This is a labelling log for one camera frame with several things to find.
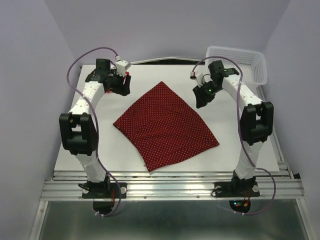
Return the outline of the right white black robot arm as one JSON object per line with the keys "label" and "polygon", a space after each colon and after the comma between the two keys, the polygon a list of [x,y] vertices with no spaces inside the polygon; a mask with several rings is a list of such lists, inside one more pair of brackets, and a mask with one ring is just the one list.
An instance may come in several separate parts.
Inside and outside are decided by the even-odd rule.
{"label": "right white black robot arm", "polygon": [[273,132],[274,105],[257,97],[243,82],[244,73],[238,64],[226,68],[224,57],[212,56],[208,65],[209,81],[205,74],[193,69],[190,78],[196,80],[193,88],[196,108],[205,107],[220,91],[226,91],[236,103],[237,130],[241,151],[230,181],[214,183],[212,195],[217,198],[258,197],[256,181],[259,154]]}

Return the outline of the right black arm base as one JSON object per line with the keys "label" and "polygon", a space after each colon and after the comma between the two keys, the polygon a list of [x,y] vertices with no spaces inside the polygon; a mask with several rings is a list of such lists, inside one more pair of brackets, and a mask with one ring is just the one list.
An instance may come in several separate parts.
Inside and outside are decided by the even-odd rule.
{"label": "right black arm base", "polygon": [[234,212],[244,215],[248,214],[251,209],[251,198],[259,197],[260,191],[256,182],[252,186],[236,188],[231,182],[219,181],[213,183],[213,190],[210,195],[218,199],[230,199],[230,208]]}

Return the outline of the dark red dotted skirt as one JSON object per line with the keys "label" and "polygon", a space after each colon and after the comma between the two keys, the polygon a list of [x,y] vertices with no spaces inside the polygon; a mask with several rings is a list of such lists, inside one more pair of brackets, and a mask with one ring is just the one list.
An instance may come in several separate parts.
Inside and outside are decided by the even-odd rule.
{"label": "dark red dotted skirt", "polygon": [[134,102],[113,126],[137,149],[149,172],[219,146],[200,115],[162,81]]}

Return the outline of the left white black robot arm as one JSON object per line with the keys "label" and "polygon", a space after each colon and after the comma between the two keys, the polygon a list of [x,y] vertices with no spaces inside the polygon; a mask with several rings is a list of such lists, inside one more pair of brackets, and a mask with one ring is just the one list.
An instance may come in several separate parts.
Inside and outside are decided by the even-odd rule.
{"label": "left white black robot arm", "polygon": [[96,59],[95,69],[87,75],[77,102],[69,112],[59,116],[62,146],[76,157],[87,175],[87,181],[79,184],[86,199],[108,198],[113,194],[110,175],[97,156],[99,128],[95,108],[108,91],[121,96],[130,94],[131,63],[119,56],[115,59],[114,67],[109,59]]}

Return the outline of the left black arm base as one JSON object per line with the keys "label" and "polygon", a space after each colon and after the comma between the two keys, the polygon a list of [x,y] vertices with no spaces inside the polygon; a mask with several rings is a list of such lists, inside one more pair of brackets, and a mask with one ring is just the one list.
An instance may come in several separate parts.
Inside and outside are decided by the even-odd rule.
{"label": "left black arm base", "polygon": [[126,182],[120,182],[118,187],[115,182],[110,182],[108,177],[99,183],[86,181],[78,184],[82,190],[83,199],[103,200],[92,203],[95,215],[103,218],[111,216],[112,212],[118,208],[119,203],[116,200],[127,197],[127,186]]}

